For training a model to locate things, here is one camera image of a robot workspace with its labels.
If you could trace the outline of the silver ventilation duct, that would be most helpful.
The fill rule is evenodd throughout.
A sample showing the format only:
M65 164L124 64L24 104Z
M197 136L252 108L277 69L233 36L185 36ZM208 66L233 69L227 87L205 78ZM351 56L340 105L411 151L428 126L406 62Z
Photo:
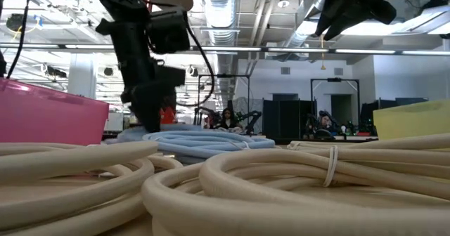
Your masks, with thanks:
M212 46L235 46L237 31L236 26L237 0L203 0L207 26L212 28L208 32ZM234 56L230 53L217 53L214 57L216 74L233 73ZM234 80L231 78L216 78L214 89L218 99L227 101L233 98Z

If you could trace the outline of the black partition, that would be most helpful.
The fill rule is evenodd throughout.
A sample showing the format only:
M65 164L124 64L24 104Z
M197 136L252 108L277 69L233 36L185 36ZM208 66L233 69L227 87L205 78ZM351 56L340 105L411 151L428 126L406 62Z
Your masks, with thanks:
M262 133L267 138L299 139L313 114L309 100L265 100L262 111Z

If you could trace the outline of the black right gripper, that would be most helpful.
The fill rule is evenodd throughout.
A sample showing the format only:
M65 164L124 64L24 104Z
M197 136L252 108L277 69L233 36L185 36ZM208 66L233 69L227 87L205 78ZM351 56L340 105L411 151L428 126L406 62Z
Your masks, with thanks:
M324 40L329 41L367 19L388 25L396 16L397 10L386 0L325 0L314 34L321 36L327 30Z

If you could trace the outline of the pink plastic bin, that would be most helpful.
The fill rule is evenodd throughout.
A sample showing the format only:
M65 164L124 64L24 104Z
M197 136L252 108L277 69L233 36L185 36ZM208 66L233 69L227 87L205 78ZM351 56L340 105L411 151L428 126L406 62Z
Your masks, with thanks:
M0 78L0 143L100 143L109 104Z

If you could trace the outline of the black metal frame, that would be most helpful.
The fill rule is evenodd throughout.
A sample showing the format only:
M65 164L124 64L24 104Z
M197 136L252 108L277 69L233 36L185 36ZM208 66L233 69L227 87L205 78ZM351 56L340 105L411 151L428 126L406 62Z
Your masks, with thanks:
M356 91L356 99L357 99L357 120L359 121L361 119L360 113L361 113L361 93L360 93L360 81L358 79L342 79L339 77L331 77L331 78L319 78L319 79L310 79L309 85L310 85L310 101L311 101L311 111L313 112L313 115L316 117L319 117L319 113L317 112L317 103L316 99L314 97L314 82L319 81L320 83L322 81L326 81L328 83L341 83L346 82L349 86L351 86Z
M205 74L200 74L198 77L198 98L200 98L200 79L202 77L205 77ZM246 78L247 79L247 100L250 99L250 75L248 74L214 74L214 78L218 79L233 79L233 78ZM235 113L235 120L236 121L243 121L244 119L248 119L253 115L253 113L250 111L250 104L247 103L247 113L242 115L241 118L238 118L238 113L234 111L233 109L233 101L229 100L227 102L227 109ZM202 111L208 111L210 110L206 107L203 107L202 105L197 106L194 109L194 124L200 126L201 119L202 119ZM252 121L247 121L247 126L243 129L247 135L252 136L254 134L253 125L257 121L256 119L253 119Z

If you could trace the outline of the white cabinet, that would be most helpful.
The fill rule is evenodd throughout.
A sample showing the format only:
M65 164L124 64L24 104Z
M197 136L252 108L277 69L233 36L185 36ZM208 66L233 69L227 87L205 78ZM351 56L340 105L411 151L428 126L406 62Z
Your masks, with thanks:
M104 131L122 131L124 128L124 115L118 112L109 112L105 122Z

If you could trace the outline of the yellow plastic bin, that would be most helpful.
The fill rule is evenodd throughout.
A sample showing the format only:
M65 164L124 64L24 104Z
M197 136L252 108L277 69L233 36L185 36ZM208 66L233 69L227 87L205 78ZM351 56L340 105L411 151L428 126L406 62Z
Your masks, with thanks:
M450 133L450 99L376 110L373 121L380 140Z

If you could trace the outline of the person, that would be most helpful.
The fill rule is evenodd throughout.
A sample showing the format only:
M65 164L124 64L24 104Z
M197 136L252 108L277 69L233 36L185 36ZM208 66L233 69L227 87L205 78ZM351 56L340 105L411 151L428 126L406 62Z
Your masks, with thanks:
M221 115L221 120L215 126L216 129L226 129L232 131L242 131L243 127L235 120L235 114L230 108L225 108Z
M327 111L319 112L319 122L316 125L315 135L318 137L334 136L336 134L335 122Z

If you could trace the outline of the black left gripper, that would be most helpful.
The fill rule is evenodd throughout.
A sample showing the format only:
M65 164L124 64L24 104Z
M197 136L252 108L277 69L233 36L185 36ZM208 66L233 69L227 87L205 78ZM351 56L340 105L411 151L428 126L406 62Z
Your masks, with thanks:
M124 83L121 101L131 103L131 111L145 130L152 133L159 131L161 124L174 124L175 109L171 105L142 101L167 96L176 87L183 86L185 72L150 56L149 38L142 23L103 19L96 31L112 39Z

